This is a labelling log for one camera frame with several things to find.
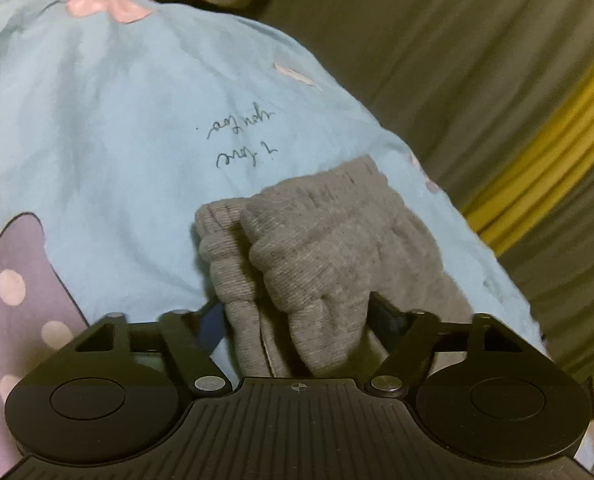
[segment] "metal screw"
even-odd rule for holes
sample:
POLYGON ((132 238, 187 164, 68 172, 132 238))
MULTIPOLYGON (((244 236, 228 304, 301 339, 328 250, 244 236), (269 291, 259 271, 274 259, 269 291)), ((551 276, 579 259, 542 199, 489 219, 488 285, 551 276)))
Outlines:
POLYGON ((370 384, 380 392, 387 392, 389 394, 396 392, 403 386, 401 379, 393 377, 392 375, 380 375, 375 377, 370 384))
POLYGON ((194 387, 204 392, 216 392, 221 390, 225 385, 226 381, 214 375, 200 377, 194 382, 194 387))

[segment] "pink bow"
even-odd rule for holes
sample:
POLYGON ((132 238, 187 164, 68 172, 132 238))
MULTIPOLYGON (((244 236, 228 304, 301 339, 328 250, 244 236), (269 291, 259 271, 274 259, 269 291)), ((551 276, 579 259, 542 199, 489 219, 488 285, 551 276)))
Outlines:
POLYGON ((130 0, 68 0, 66 8, 75 18, 106 11, 119 23, 137 22, 153 12, 130 0))

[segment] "light blue fabric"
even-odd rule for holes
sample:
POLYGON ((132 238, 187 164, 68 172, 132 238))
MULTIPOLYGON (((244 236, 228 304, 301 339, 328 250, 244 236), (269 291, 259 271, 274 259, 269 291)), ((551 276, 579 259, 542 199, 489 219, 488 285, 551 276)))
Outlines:
MULTIPOLYGON (((369 154, 474 311, 545 351, 527 302, 448 198, 428 191, 408 147, 294 40, 187 6, 135 0, 156 12, 122 25, 73 18, 65 1, 0 0, 0 229, 23 211, 41 219, 48 257, 89 321, 199 308, 200 205, 369 154)), ((214 358, 234 373, 225 345, 214 358)), ((592 465, 589 442, 580 459, 592 465)))

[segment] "gray sock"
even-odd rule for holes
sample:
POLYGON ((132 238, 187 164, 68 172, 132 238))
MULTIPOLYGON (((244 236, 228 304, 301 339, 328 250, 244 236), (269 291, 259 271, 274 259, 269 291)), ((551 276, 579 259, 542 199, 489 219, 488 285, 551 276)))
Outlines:
POLYGON ((250 242, 239 224, 245 202, 223 200, 197 211, 200 255, 210 264, 212 285, 233 327, 241 371, 254 377, 303 375, 286 315, 272 305, 263 276, 248 261, 250 242))
POLYGON ((432 235, 369 157, 204 206, 197 222, 244 372, 243 363, 270 368, 270 360, 288 370, 289 338, 313 375, 364 380, 386 355, 365 325, 372 290, 402 311, 420 308, 454 322, 472 316, 432 235), (206 219, 223 207, 236 214, 205 237, 215 225, 206 219), (285 317, 264 334, 271 311, 285 317))

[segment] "black device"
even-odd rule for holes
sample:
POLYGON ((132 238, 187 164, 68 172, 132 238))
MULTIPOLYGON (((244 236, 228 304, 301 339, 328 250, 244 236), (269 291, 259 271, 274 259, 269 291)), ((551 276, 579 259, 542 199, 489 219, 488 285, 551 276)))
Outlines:
POLYGON ((109 314, 23 378, 7 480, 593 478, 573 459, 584 389, 491 316, 398 312, 372 294, 389 357, 365 384, 244 378, 210 359, 219 304, 129 324, 109 314), (437 352, 465 359, 428 376, 437 352))

